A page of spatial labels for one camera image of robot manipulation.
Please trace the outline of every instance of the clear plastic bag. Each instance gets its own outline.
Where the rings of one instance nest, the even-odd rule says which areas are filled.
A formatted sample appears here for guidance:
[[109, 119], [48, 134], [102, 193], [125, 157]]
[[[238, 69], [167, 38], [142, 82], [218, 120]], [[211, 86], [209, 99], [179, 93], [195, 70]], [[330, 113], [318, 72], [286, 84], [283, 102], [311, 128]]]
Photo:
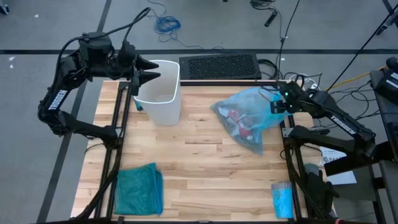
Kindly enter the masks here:
[[262, 131], [278, 125], [288, 115], [272, 114], [270, 102], [281, 100], [275, 88], [254, 87], [211, 106], [229, 135], [242, 146], [262, 155]]

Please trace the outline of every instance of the white paper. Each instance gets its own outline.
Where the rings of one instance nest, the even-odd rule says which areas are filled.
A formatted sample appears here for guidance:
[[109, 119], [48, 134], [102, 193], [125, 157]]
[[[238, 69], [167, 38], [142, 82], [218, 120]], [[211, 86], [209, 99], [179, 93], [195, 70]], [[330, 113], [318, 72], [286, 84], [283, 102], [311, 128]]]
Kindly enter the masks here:
[[[326, 164], [331, 161], [335, 161], [339, 158], [346, 157], [347, 155], [343, 152], [339, 152], [333, 149], [329, 149], [327, 147], [320, 147], [322, 151], [322, 162]], [[333, 185], [340, 184], [356, 184], [356, 179], [353, 171], [344, 172], [341, 174], [336, 174], [328, 177], [328, 181], [330, 181]]]

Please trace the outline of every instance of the floor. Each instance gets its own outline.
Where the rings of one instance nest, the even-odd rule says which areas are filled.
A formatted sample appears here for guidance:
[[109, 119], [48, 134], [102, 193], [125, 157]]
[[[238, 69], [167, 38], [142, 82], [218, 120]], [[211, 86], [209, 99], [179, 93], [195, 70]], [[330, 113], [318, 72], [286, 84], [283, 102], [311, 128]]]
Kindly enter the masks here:
[[[37, 104], [53, 78], [56, 55], [51, 50], [61, 49], [68, 39], [82, 32], [95, 31], [106, 2], [110, 2], [110, 8], [103, 30], [129, 23], [147, 6], [153, 7], [158, 14], [164, 10], [162, 6], [149, 4], [145, 0], [8, 0], [11, 13], [8, 16], [0, 15], [0, 115], [3, 117], [0, 120], [0, 141], [3, 142], [2, 152], [6, 155], [0, 158], [1, 223], [33, 223], [37, 220], [62, 143], [62, 139], [53, 135], [36, 117]], [[280, 47], [280, 20], [276, 19], [270, 27], [264, 27], [270, 12], [254, 10], [248, 0], [229, 0], [227, 3], [222, 0], [157, 2], [165, 4], [167, 15], [175, 16], [182, 23], [178, 37], [185, 45], [201, 45], [207, 49], [217, 45], [226, 49]], [[282, 30], [285, 30], [295, 3], [278, 0], [274, 6], [281, 12]], [[322, 72], [320, 86], [327, 88], [353, 57], [352, 50], [360, 48], [386, 14], [381, 0], [301, 0], [284, 49], [326, 51], [283, 54], [281, 71], [309, 75]], [[128, 41], [141, 50], [185, 49], [175, 41], [160, 43], [152, 29], [153, 24], [153, 17], [140, 21], [132, 29]], [[124, 32], [118, 32], [111, 36], [115, 48], [120, 48], [123, 35]], [[391, 27], [375, 37], [366, 49], [396, 49], [397, 35], [398, 29]], [[71, 44], [68, 49], [75, 48], [77, 44]], [[179, 57], [189, 56], [164, 53], [144, 57], [178, 62]], [[341, 80], [377, 69], [385, 65], [386, 59], [391, 56], [362, 54]], [[275, 60], [276, 55], [271, 52], [258, 54], [257, 57]], [[348, 83], [340, 89], [360, 86], [367, 81], [368, 77]], [[78, 119], [92, 122], [101, 82], [101, 79], [96, 79], [87, 84]], [[367, 94], [369, 99], [374, 97], [371, 92]], [[63, 110], [72, 110], [75, 96], [76, 91], [68, 97]], [[360, 114], [366, 108], [366, 103], [349, 99], [341, 101], [339, 105], [352, 115]], [[376, 102], [370, 102], [369, 112], [376, 110]], [[362, 119], [361, 122], [377, 133], [377, 143], [386, 140], [380, 117]], [[342, 138], [345, 136], [337, 129], [333, 129], [332, 134]], [[66, 220], [69, 217], [86, 142], [81, 136], [72, 136], [47, 221]], [[368, 174], [363, 169], [356, 170], [355, 174], [361, 184], [337, 187], [337, 191], [345, 198], [335, 200], [336, 211], [341, 218], [373, 212], [371, 202], [358, 200], [371, 199], [372, 194], [365, 187]], [[375, 222], [375, 217], [370, 214], [354, 220]]]

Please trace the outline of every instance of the blue plastic bag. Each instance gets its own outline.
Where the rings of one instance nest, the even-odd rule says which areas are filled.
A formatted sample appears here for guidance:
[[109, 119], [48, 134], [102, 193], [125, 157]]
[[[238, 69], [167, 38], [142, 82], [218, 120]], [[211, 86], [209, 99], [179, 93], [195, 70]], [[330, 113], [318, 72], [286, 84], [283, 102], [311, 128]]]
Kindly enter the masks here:
[[292, 183], [272, 184], [272, 199], [277, 218], [293, 218]]
[[163, 178], [154, 163], [121, 170], [116, 182], [115, 214], [160, 215], [163, 212]]
[[272, 114], [270, 102], [282, 96], [270, 86], [254, 87], [217, 102], [211, 109], [229, 135], [242, 146], [262, 155], [262, 131], [278, 125], [288, 115]]

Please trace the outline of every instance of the yellow cable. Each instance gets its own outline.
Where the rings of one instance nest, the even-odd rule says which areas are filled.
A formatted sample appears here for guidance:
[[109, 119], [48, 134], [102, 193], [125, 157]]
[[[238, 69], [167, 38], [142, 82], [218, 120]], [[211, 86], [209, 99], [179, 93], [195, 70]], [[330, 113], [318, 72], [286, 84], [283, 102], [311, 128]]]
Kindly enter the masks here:
[[[382, 70], [383, 68], [387, 68], [387, 66], [383, 66], [383, 67], [379, 68], [378, 70]], [[362, 77], [365, 77], [366, 75], [369, 75], [369, 74], [370, 74], [369, 72], [366, 72], [366, 73], [364, 73], [364, 74], [362, 74], [362, 75], [360, 75], [360, 76], [357, 76], [357, 77], [354, 77], [354, 78], [350, 78], [350, 79], [344, 80], [344, 81], [342, 81], [341, 83], [334, 84], [331, 88], [336, 88], [336, 87], [341, 86], [341, 85], [343, 85], [343, 84], [345, 84], [345, 83], [349, 83], [349, 82], [355, 81], [355, 80], [357, 80], [357, 79], [360, 79], [360, 78], [362, 78]]]

